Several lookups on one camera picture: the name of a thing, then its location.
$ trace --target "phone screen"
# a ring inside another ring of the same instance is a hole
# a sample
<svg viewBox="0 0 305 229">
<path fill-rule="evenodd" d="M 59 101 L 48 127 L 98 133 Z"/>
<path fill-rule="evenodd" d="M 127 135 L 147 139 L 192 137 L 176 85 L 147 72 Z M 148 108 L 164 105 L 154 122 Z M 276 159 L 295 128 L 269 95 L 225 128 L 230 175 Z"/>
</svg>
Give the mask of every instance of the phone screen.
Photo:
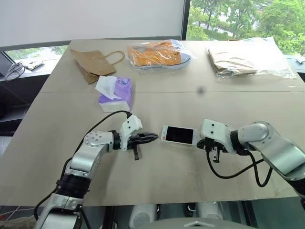
<svg viewBox="0 0 305 229">
<path fill-rule="evenodd" d="M 167 134 L 165 140 L 192 144 L 193 130 L 169 126 L 167 127 Z"/>
</svg>

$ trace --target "green foliage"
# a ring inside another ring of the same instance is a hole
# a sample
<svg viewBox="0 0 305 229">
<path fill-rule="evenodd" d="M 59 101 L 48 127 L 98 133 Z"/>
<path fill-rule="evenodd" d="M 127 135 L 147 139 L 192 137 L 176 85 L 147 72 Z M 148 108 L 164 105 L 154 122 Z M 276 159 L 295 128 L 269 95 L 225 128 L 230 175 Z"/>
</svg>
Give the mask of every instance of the green foliage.
<svg viewBox="0 0 305 229">
<path fill-rule="evenodd" d="M 19 49 L 19 50 L 11 50 L 6 51 L 6 53 L 13 59 L 13 60 L 21 60 L 30 57 L 39 57 L 40 55 L 36 52 L 41 51 L 42 48 L 31 48 L 31 49 Z"/>
<path fill-rule="evenodd" d="M 211 30 L 204 30 L 204 32 L 209 36 L 209 38 L 219 40 L 219 41 L 228 41 L 231 39 L 230 36 L 228 36 L 228 33 L 220 33 L 216 31 L 211 31 Z"/>
<path fill-rule="evenodd" d="M 225 22 L 225 21 L 218 21 L 217 26 L 225 28 L 225 29 L 229 29 L 230 28 L 230 24 Z"/>
<path fill-rule="evenodd" d="M 208 36 L 204 33 L 203 28 L 198 25 L 187 25 L 186 39 L 189 41 L 208 41 Z"/>
<path fill-rule="evenodd" d="M 258 33 L 273 36 L 284 54 L 305 55 L 305 1 L 274 0 L 265 7 Z"/>
<path fill-rule="evenodd" d="M 207 16 L 207 29 L 209 29 L 212 18 L 218 19 L 225 7 L 224 0 L 192 0 L 192 5 L 203 10 L 203 14 Z"/>
<path fill-rule="evenodd" d="M 203 28 L 200 24 L 203 22 L 204 16 L 200 8 L 190 6 L 189 20 L 187 24 L 186 39 L 193 41 L 205 41 L 209 40 L 208 36 L 204 33 Z"/>
<path fill-rule="evenodd" d="M 239 35 L 241 29 L 250 30 L 256 21 L 257 8 L 254 0 L 229 0 L 231 9 L 227 21 L 233 33 L 233 39 Z"/>
<path fill-rule="evenodd" d="M 226 15 L 227 21 L 219 16 Z M 254 22 L 259 22 L 257 30 Z M 207 30 L 200 25 L 207 24 Z M 219 33 L 219 28 L 233 33 Z M 188 40 L 273 36 L 284 54 L 305 55 L 305 0 L 192 0 Z"/>
<path fill-rule="evenodd" d="M 54 52 L 57 55 L 63 55 L 63 53 L 66 51 L 67 49 L 67 45 L 62 45 L 62 46 L 52 46 L 50 47 L 52 52 Z"/>
</svg>

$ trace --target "paper bag handle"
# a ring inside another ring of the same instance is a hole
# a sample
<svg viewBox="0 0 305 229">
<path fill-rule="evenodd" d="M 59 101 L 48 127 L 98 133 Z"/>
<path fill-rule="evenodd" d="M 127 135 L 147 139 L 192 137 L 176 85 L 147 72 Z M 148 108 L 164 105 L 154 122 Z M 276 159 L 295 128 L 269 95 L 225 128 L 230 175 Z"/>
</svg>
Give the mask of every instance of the paper bag handle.
<svg viewBox="0 0 305 229">
<path fill-rule="evenodd" d="M 108 56 L 110 56 L 110 55 L 112 55 L 112 54 L 114 54 L 114 53 L 116 53 L 116 52 L 121 53 L 121 54 L 123 55 L 123 57 L 122 57 L 121 59 L 119 59 L 117 62 L 111 63 L 111 65 L 114 65 L 114 64 L 116 64 L 116 63 L 118 63 L 118 62 L 121 62 L 121 61 L 124 60 L 124 58 L 125 58 L 125 54 L 124 54 L 122 51 L 114 51 L 114 52 L 109 53 L 108 55 L 105 55 L 104 57 L 106 58 L 106 57 L 108 57 Z"/>
</svg>

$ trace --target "window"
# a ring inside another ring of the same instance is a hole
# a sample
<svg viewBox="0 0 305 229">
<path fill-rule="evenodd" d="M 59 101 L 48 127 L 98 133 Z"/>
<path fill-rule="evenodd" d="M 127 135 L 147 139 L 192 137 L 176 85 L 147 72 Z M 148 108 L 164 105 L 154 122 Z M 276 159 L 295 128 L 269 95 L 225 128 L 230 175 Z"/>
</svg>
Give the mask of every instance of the window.
<svg viewBox="0 0 305 229">
<path fill-rule="evenodd" d="M 67 45 L 51 46 L 42 48 L 30 48 L 6 51 L 6 54 L 15 62 L 23 62 L 28 65 L 31 62 L 43 62 L 43 65 L 33 70 L 33 72 L 51 72 L 57 62 L 67 49 Z"/>
<path fill-rule="evenodd" d="M 305 56 L 304 0 L 192 0 L 186 40 L 273 36 L 283 54 Z"/>
</svg>

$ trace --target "black cable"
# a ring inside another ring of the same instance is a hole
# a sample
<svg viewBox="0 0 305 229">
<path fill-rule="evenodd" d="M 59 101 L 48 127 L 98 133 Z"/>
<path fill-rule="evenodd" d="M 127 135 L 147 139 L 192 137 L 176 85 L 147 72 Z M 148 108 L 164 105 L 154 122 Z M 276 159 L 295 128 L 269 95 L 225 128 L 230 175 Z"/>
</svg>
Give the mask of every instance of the black cable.
<svg viewBox="0 0 305 229">
<path fill-rule="evenodd" d="M 94 128 L 96 128 L 99 124 L 101 124 L 102 122 L 104 122 L 107 118 L 109 118 L 109 117 L 111 117 L 112 115 L 115 115 L 115 114 L 117 114 L 117 113 L 126 113 L 126 114 L 127 114 L 127 118 L 129 118 L 129 117 L 132 115 L 129 111 L 123 111 L 123 110 L 112 112 L 111 114 L 109 114 L 109 115 L 107 115 L 106 117 L 104 117 L 104 118 L 103 118 L 101 121 L 99 121 L 97 124 L 95 124 L 93 127 L 91 127 L 91 128 L 87 131 L 87 133 L 85 134 L 85 136 L 86 136 L 89 132 L 91 132 Z M 79 143 L 79 145 L 77 146 L 77 148 L 76 148 L 74 154 L 80 149 L 82 143 L 83 143 L 83 138 L 82 138 L 81 142 Z M 66 171 L 66 167 L 67 167 L 68 162 L 71 161 L 71 160 L 72 160 L 72 157 L 70 157 L 70 158 L 65 162 L 65 164 L 64 164 L 64 166 L 63 166 L 63 168 L 62 168 L 62 171 L 61 171 L 61 179 L 62 179 L 63 175 L 65 174 L 65 171 Z M 37 214 L 37 210 L 38 210 L 39 206 L 40 206 L 44 201 L 46 201 L 48 198 L 50 198 L 50 196 L 52 195 L 52 193 L 54 193 L 55 191 L 56 191 L 56 188 L 55 188 L 49 195 L 47 195 L 44 199 L 42 199 L 42 200 L 35 206 L 35 208 L 34 208 L 34 217 L 35 217 L 36 220 L 38 220 L 38 218 L 39 218 L 39 217 L 38 217 L 38 214 Z"/>
<path fill-rule="evenodd" d="M 246 168 L 240 170 L 238 173 L 235 173 L 233 175 L 230 175 L 230 176 L 222 176 L 220 174 L 218 174 L 215 169 L 213 168 L 213 165 L 211 163 L 211 160 L 210 160 L 210 156 L 209 156 L 209 153 L 206 153 L 206 157 L 207 157 L 207 160 L 208 160 L 208 164 L 210 166 L 210 169 L 211 171 L 218 177 L 218 178 L 221 178 L 221 179 L 231 179 L 231 178 L 234 178 L 234 177 L 237 177 L 238 175 L 242 174 L 243 172 L 247 171 L 248 169 L 252 168 L 254 166 L 254 163 L 247 166 Z M 264 161 L 264 159 L 261 159 L 259 161 L 256 161 L 255 162 L 255 165 L 259 164 L 259 163 L 262 163 Z"/>
<path fill-rule="evenodd" d="M 255 158 L 254 158 L 253 154 L 249 152 L 249 156 L 250 156 L 252 162 L 254 163 Z M 259 176 L 258 176 L 257 166 L 256 166 L 256 164 L 254 165 L 255 180 L 256 180 L 256 183 L 259 187 L 265 187 L 268 184 L 268 182 L 270 180 L 270 177 L 271 177 L 271 174 L 272 174 L 272 170 L 273 170 L 272 168 L 269 169 L 266 180 L 261 184 L 261 182 L 259 180 Z"/>
<path fill-rule="evenodd" d="M 88 220 L 88 218 L 87 218 L 87 216 L 86 216 L 86 214 L 84 212 L 84 209 L 82 209 L 82 208 L 81 208 L 81 215 L 82 215 L 82 217 L 83 217 L 83 219 L 85 221 L 87 229 L 92 229 L 91 224 L 90 224 L 90 222 L 89 222 L 89 220 Z"/>
<path fill-rule="evenodd" d="M 257 185 L 258 185 L 259 187 L 265 187 L 265 186 L 268 184 L 269 180 L 270 180 L 271 173 L 272 173 L 272 170 L 273 170 L 273 169 L 272 169 L 272 168 L 269 169 L 268 174 L 267 174 L 267 177 L 266 177 L 266 180 L 261 184 L 261 183 L 260 183 L 260 180 L 259 180 L 259 176 L 258 176 L 257 164 L 262 163 L 264 160 L 261 159 L 261 160 L 255 161 L 255 158 L 254 158 L 254 156 L 252 155 L 252 153 L 250 153 L 250 152 L 248 152 L 248 153 L 249 153 L 249 156 L 250 156 L 250 158 L 251 158 L 251 160 L 252 160 L 252 164 L 249 165 L 249 166 L 247 166 L 246 168 L 240 170 L 238 173 L 235 173 L 235 174 L 233 174 L 233 175 L 231 175 L 231 176 L 222 176 L 222 175 L 218 174 L 218 173 L 215 171 L 215 169 L 213 168 L 213 165 L 212 165 L 212 163 L 211 163 L 211 159 L 210 159 L 209 153 L 206 153 L 206 157 L 207 157 L 207 161 L 208 161 L 208 164 L 209 164 L 209 166 L 210 166 L 211 171 L 212 171 L 218 178 L 221 178 L 221 179 L 231 179 L 231 178 L 237 177 L 238 175 L 242 174 L 243 172 L 247 171 L 248 169 L 254 167 L 255 180 L 256 180 Z"/>
<path fill-rule="evenodd" d="M 22 62 L 19 63 L 14 63 L 11 65 L 11 67 L 9 68 L 9 70 L 7 71 L 7 73 L 5 74 L 4 78 L 5 81 L 9 82 L 12 80 L 16 80 L 18 79 L 23 73 L 25 72 L 25 67 L 23 66 Z M 18 73 L 17 76 L 15 76 L 15 78 L 9 79 L 9 76 L 12 75 L 13 73 Z"/>
</svg>

